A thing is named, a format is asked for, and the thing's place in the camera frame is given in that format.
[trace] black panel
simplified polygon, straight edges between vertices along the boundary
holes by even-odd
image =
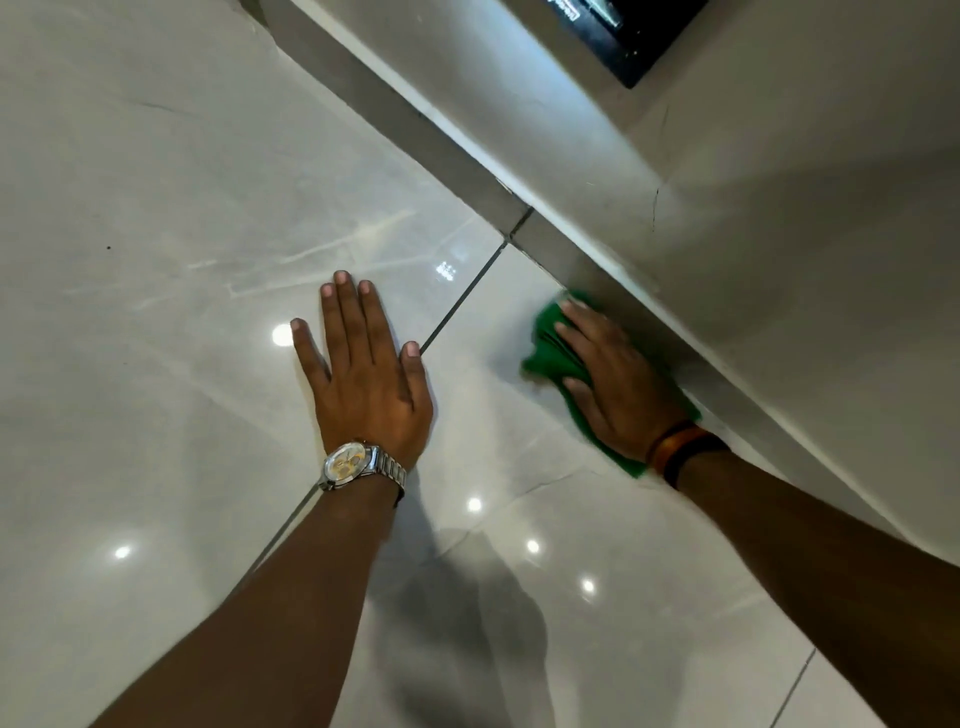
[[[628,88],[645,74],[707,0],[546,0]]]

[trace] microfiber cloth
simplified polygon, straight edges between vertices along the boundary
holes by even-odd
[[[589,298],[586,298],[582,294],[575,293],[572,295],[574,298],[583,301],[587,305],[595,307],[590,302]],[[537,320],[534,322],[534,352],[523,361],[523,371],[531,375],[545,377],[556,384],[561,393],[563,393],[564,399],[566,400],[566,406],[569,408],[570,414],[573,416],[573,422],[575,422],[580,428],[580,431],[583,432],[584,435],[594,445],[604,451],[610,457],[610,459],[619,465],[626,473],[632,475],[633,477],[640,477],[647,469],[647,466],[638,460],[631,460],[629,457],[625,457],[618,452],[614,452],[612,449],[601,443],[590,429],[590,425],[587,423],[587,418],[584,417],[584,414],[580,411],[577,403],[573,400],[573,396],[567,391],[566,387],[564,387],[564,379],[568,376],[572,376],[575,379],[581,379],[591,386],[593,382],[590,379],[589,373],[587,372],[587,367],[584,366],[584,362],[581,361],[576,352],[571,349],[562,338],[560,338],[560,335],[554,329],[554,325],[558,321],[562,321],[568,326],[574,326],[573,323],[567,319],[566,316],[564,316],[558,301],[554,301],[540,313],[540,315],[537,317]],[[677,386],[676,382],[674,382],[674,380],[667,373],[666,368],[662,366],[655,357],[652,357],[649,352],[645,352],[641,347],[637,348],[639,351],[641,351],[641,353],[644,354],[644,356],[647,357],[647,360],[650,361],[654,369],[660,373],[666,382],[676,390],[678,397],[683,402],[684,408],[690,416],[690,419],[694,422],[699,421],[700,412],[693,405],[693,402],[684,396],[683,392],[680,390],[680,387]]]

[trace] left hand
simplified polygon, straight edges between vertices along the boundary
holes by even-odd
[[[346,271],[320,289],[330,366],[317,352],[303,319],[290,328],[303,373],[313,390],[324,448],[379,445],[408,472],[426,447],[433,401],[416,342],[399,357],[376,289],[360,281],[359,296]]]

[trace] wristwatch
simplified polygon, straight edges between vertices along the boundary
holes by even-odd
[[[396,483],[397,504],[406,495],[404,485],[407,472],[378,445],[367,443],[346,443],[331,452],[324,461],[324,472],[320,477],[322,491],[338,491],[365,475],[383,475]]]

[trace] floor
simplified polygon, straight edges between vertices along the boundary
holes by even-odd
[[[440,419],[336,725],[878,725],[702,515],[519,377],[559,284],[248,17],[2,4],[0,724],[89,723],[310,507],[284,322],[349,268],[398,338],[439,329]]]

